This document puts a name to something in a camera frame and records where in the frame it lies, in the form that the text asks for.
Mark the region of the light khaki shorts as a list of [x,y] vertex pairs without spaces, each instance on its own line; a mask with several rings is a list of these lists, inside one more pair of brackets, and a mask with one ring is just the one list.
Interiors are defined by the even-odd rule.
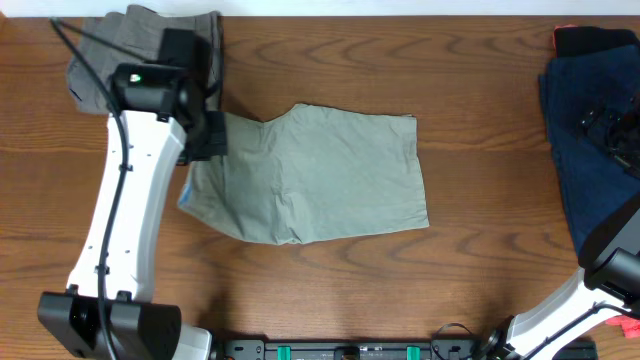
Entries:
[[428,227],[415,117],[297,104],[225,122],[227,154],[193,163],[178,201],[211,228],[284,245]]

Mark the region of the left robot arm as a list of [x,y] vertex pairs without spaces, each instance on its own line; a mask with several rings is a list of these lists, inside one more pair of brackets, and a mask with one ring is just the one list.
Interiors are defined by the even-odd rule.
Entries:
[[212,334],[175,305],[153,302],[158,231],[174,169],[227,151],[209,111],[212,48],[166,29],[155,59],[132,54],[97,88],[109,108],[108,149],[90,230],[61,293],[41,295],[40,323],[86,359],[211,359]]

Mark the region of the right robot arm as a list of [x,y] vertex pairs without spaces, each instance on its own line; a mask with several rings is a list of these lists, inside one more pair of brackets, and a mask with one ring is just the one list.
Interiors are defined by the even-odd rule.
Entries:
[[533,309],[494,333],[488,359],[551,359],[596,325],[639,317],[639,196],[634,195],[587,237],[579,268]]

